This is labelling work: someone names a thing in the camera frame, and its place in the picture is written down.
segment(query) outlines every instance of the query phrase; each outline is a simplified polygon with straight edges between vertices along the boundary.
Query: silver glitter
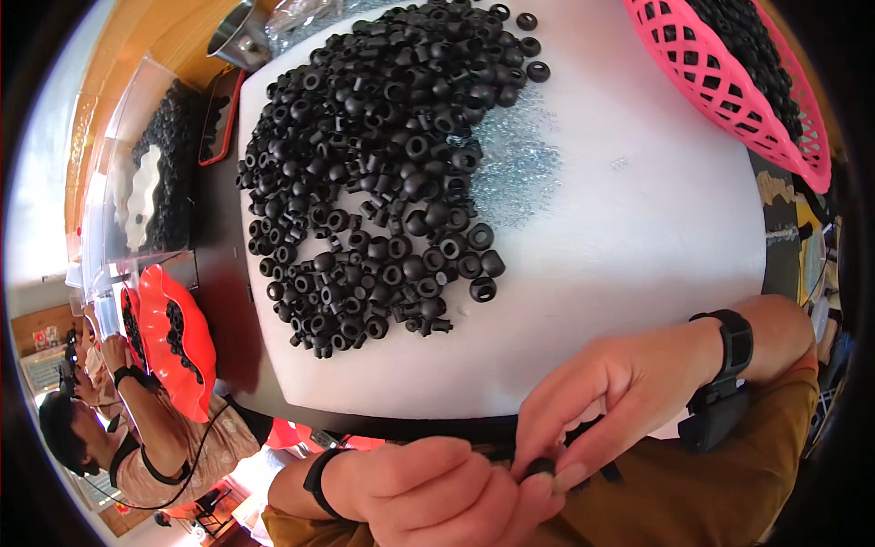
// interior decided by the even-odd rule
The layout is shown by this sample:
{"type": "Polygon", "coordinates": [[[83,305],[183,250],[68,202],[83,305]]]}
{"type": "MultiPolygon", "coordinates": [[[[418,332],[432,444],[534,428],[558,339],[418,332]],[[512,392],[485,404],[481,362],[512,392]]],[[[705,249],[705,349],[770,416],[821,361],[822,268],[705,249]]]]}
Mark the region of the silver glitter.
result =
{"type": "Polygon", "coordinates": [[[471,176],[471,196],[484,222],[523,228],[531,216],[550,208],[562,157],[543,133],[558,131],[556,119],[532,84],[520,90],[513,107],[492,109],[473,128],[483,161],[471,176]]]}

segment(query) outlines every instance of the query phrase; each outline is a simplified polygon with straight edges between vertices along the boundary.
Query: table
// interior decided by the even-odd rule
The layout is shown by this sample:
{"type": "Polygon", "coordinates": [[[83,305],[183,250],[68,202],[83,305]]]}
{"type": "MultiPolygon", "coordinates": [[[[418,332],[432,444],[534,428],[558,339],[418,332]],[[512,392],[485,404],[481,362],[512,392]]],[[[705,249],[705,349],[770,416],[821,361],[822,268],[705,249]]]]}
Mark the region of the table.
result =
{"type": "MultiPolygon", "coordinates": [[[[751,155],[755,173],[767,172],[784,179],[786,172],[751,155]]],[[[194,189],[195,219],[191,260],[171,274],[193,279],[192,290],[205,313],[219,355],[217,373],[244,406],[271,416],[307,424],[316,429],[341,431],[374,438],[413,440],[429,435],[452,434],[473,442],[512,440],[514,416],[457,420],[416,420],[368,417],[314,410],[287,404],[261,336],[255,304],[249,290],[245,260],[240,194],[227,182],[235,175],[234,146],[224,160],[199,168],[194,189]]],[[[795,224],[795,208],[782,199],[764,207],[766,230],[795,224]]],[[[793,298],[798,282],[798,237],[767,247],[763,292],[793,298]]]]}

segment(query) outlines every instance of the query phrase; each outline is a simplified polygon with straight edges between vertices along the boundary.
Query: pink plastic basket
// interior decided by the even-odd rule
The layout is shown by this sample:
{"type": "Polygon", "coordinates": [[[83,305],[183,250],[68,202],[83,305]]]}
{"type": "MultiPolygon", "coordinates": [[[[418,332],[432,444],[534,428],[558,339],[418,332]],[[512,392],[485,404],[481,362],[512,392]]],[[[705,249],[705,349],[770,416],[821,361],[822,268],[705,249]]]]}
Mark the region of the pink plastic basket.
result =
{"type": "Polygon", "coordinates": [[[623,4],[650,55],[708,119],[774,164],[802,175],[815,192],[825,193],[830,188],[830,144],[817,100],[787,41],[756,0],[753,4],[781,64],[793,79],[790,97],[799,104],[802,123],[798,147],[741,63],[689,4],[684,0],[623,0],[623,4]],[[654,13],[650,19],[645,12],[649,4],[654,13]],[[676,39],[666,41],[666,27],[669,38],[674,32],[676,39]],[[696,54],[688,56],[690,60],[697,58],[696,65],[684,64],[685,52],[696,54]],[[709,57],[716,58],[720,68],[708,67],[709,57]]]}

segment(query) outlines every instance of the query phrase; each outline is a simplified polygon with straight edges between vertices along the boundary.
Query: stainless steel cup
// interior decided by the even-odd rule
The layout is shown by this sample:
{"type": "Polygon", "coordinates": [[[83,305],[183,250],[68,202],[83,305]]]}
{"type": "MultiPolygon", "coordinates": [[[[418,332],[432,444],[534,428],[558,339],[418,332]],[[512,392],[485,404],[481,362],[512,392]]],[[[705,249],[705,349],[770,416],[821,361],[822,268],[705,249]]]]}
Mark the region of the stainless steel cup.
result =
{"type": "Polygon", "coordinates": [[[207,57],[218,57],[246,72],[255,72],[270,60],[264,25],[270,14],[257,0],[243,0],[219,23],[206,47],[207,57]]]}

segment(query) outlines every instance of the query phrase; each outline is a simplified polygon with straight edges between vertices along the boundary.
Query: brown shirt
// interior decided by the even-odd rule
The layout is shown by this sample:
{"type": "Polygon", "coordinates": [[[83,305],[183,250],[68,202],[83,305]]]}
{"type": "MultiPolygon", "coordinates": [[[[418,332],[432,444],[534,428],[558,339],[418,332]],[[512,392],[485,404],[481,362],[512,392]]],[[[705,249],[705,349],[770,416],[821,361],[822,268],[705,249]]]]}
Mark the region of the brown shirt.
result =
{"type": "MultiPolygon", "coordinates": [[[[705,454],[687,453],[678,439],[644,438],[617,458],[622,484],[596,474],[527,547],[756,543],[793,490],[817,393],[816,370],[793,369],[755,390],[751,409],[705,454]]],[[[275,510],[262,518],[276,547],[375,547],[366,524],[308,521],[275,510]]]]}
{"type": "MultiPolygon", "coordinates": [[[[221,480],[222,477],[234,471],[241,459],[248,458],[259,451],[258,441],[249,431],[246,423],[234,408],[219,396],[210,397],[209,420],[200,424],[182,415],[170,402],[170,397],[164,389],[158,389],[157,395],[161,404],[166,407],[173,416],[183,425],[185,437],[188,439],[187,466],[191,470],[192,479],[182,495],[169,507],[185,505],[195,501],[221,480]],[[206,435],[203,448],[198,450],[200,442],[204,438],[204,432],[210,421],[219,414],[215,424],[206,435]]],[[[136,446],[135,450],[123,453],[125,446],[130,447],[132,439],[125,439],[127,445],[122,444],[122,449],[116,457],[123,456],[120,461],[113,462],[110,476],[115,479],[115,486],[122,492],[128,502],[141,507],[157,507],[173,499],[186,483],[186,466],[183,466],[183,475],[180,479],[162,477],[151,469],[148,458],[144,457],[142,447],[136,446]]]]}

